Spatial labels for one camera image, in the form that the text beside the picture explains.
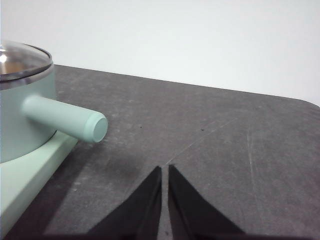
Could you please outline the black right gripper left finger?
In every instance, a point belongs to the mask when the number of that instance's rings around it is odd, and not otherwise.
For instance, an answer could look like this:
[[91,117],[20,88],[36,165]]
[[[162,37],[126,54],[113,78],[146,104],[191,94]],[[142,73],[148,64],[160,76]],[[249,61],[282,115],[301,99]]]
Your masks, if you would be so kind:
[[157,166],[137,189],[87,235],[92,238],[156,238],[162,210],[162,169]]

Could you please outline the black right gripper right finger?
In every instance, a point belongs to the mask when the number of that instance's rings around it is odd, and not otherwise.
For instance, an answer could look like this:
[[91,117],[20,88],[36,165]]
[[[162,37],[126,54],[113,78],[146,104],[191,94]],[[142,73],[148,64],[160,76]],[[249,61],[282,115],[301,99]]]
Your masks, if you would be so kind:
[[206,201],[174,165],[168,168],[168,209],[174,238],[245,236],[245,232]]

